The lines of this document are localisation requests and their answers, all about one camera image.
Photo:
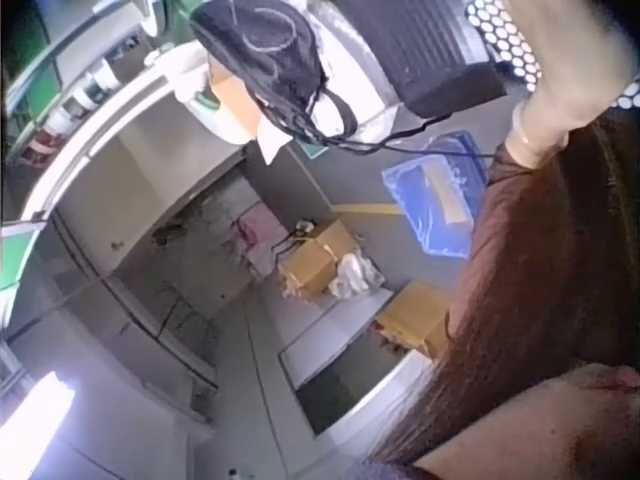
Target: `long brown hair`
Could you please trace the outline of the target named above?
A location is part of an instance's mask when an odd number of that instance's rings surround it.
[[[448,353],[370,460],[411,465],[577,358],[637,361],[638,158],[637,117],[609,114],[531,175]]]

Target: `gray floor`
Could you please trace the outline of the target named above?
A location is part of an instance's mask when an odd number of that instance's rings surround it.
[[[483,153],[492,153],[504,140],[517,102],[508,96],[455,114],[426,132],[403,140],[402,148],[423,149],[430,139],[446,132],[468,130]],[[396,130],[416,125],[408,113],[399,115]],[[381,171],[416,155],[381,151],[358,156],[329,149],[309,159],[293,142],[267,167],[259,156],[251,156],[243,173],[288,228],[299,218],[334,218],[331,206],[340,204],[393,203],[382,183]],[[464,261],[426,255],[403,216],[341,214],[349,230],[360,237],[365,252],[398,289],[410,279],[452,287]]]

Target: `white wall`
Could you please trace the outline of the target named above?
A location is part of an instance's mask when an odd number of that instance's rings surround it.
[[[59,204],[95,266],[111,272],[145,233],[239,158],[172,96],[132,121],[81,172]],[[112,242],[122,242],[113,250]]]
[[[338,478],[381,438],[428,364],[409,354],[355,411],[314,437],[278,361],[282,344],[261,293],[245,293],[218,318],[217,438],[198,448],[196,479],[222,480],[229,468],[260,480]]]
[[[43,268],[30,263],[11,331],[50,311],[59,301],[46,278]],[[44,316],[11,348],[32,377],[38,379],[56,371],[76,392],[36,478],[112,478],[71,450],[69,444],[128,480],[186,478],[185,453],[176,448],[186,448],[185,426],[145,394],[135,377],[66,309]]]

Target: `black strap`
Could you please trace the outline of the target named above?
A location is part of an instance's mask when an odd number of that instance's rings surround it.
[[[320,87],[320,91],[329,97],[329,99],[333,102],[333,104],[338,109],[338,113],[340,113],[340,117],[342,118],[342,123],[344,124],[344,130],[340,135],[336,135],[333,138],[349,138],[355,135],[358,131],[358,119],[356,118],[353,110],[347,102],[342,100],[339,95],[336,95],[331,90],[329,90],[326,85],[322,85]]]

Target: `ceiling light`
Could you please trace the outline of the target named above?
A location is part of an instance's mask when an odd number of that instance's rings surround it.
[[[0,478],[27,480],[67,415],[75,393],[51,372],[0,427]]]
[[[513,73],[526,83],[527,90],[535,91],[542,78],[540,64],[522,32],[513,24],[502,1],[475,0],[467,6],[466,16],[498,56],[511,64]],[[629,85],[612,106],[627,110],[640,107],[640,77]]]

